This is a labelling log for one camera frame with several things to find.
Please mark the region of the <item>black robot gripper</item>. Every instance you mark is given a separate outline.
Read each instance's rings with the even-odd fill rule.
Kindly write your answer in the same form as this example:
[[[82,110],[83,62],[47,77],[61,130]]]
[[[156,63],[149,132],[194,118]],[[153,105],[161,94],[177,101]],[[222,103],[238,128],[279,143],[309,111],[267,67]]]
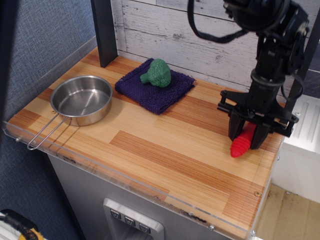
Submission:
[[[233,141],[243,130],[245,122],[256,125],[251,150],[260,148],[270,133],[290,137],[299,120],[277,102],[281,85],[253,79],[248,92],[223,90],[218,109],[228,113],[228,137]]]

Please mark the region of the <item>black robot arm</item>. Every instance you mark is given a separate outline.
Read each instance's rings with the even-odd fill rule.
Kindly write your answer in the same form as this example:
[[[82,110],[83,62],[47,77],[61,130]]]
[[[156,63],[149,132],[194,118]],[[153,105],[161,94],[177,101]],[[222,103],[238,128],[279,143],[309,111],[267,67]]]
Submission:
[[[227,11],[246,32],[258,36],[256,66],[248,92],[223,90],[218,108],[228,113],[228,136],[237,138],[245,123],[255,124],[251,149],[258,149],[270,133],[290,136],[297,117],[281,107],[287,76],[302,67],[308,34],[308,14],[291,0],[229,0]]]

